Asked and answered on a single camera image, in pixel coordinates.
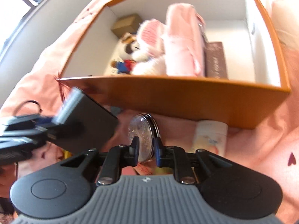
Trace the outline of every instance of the gray wall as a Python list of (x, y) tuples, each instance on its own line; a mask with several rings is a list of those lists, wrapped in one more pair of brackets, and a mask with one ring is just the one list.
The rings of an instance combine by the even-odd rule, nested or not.
[(91, 0), (44, 0), (13, 35), (0, 57), (0, 107), (18, 81)]

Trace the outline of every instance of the small cardboard box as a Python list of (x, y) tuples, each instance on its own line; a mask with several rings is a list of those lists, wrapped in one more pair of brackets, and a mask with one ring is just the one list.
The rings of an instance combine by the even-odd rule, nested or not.
[(131, 14), (126, 17), (119, 18), (111, 28), (111, 31), (121, 38), (126, 32), (136, 34), (139, 25), (143, 22), (138, 14)]

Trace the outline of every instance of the brown box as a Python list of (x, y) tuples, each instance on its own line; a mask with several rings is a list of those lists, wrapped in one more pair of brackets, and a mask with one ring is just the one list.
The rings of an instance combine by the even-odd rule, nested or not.
[(207, 43), (205, 48), (206, 77), (228, 78), (222, 42)]
[(136, 34), (139, 25), (143, 22), (138, 14), (131, 14), (126, 17), (119, 18), (111, 28), (111, 31), (121, 38), (125, 33)]

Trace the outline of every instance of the black cable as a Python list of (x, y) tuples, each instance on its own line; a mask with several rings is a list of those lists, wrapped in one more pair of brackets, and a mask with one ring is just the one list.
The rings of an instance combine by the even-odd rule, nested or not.
[(39, 114), (42, 112), (42, 109), (41, 109), (41, 106), (40, 106), (40, 103), (35, 101), (35, 100), (27, 100), (27, 101), (24, 101), (23, 103), (21, 103), (19, 106), (17, 106), (17, 108), (14, 110), (13, 112), (13, 116), (16, 116), (16, 114), (20, 111), (20, 109), (27, 103), (34, 103), (36, 104), (38, 107), (39, 107)]

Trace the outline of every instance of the dark red heart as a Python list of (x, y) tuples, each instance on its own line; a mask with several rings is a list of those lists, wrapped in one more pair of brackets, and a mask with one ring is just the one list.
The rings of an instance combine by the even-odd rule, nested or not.
[(289, 158), (289, 161), (288, 161), (288, 166), (291, 166), (291, 164), (296, 165), (296, 158), (295, 158), (293, 153), (291, 153), (291, 155), (290, 155), (290, 158)]

